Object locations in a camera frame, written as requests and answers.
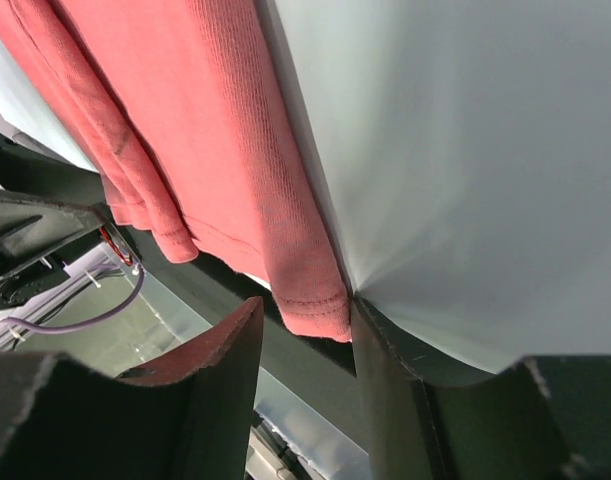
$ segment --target red cloth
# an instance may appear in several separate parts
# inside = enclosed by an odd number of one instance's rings
[[[253,0],[0,0],[0,39],[172,262],[268,281],[294,333],[350,339]]]

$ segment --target purple cable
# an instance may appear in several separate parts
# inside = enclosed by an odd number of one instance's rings
[[[145,281],[145,270],[140,265],[135,265],[135,268],[138,269],[138,279],[136,280],[136,286],[134,287],[134,290],[132,290],[132,293],[130,293],[125,300],[123,300],[111,310],[108,310],[105,313],[101,313],[100,315],[90,318],[89,320],[85,320],[84,322],[76,323],[74,325],[65,325],[62,327],[43,327],[41,325],[34,325],[33,323],[28,322],[26,320],[22,320],[20,318],[7,317],[1,320],[0,324],[17,325],[25,328],[26,330],[29,330],[30,332],[42,333],[44,335],[60,335],[63,333],[78,332],[79,330],[83,330],[87,327],[96,325],[97,323],[101,323],[107,320],[108,318],[111,318],[114,315],[125,310],[140,293],[141,288],[143,288],[143,282]]]

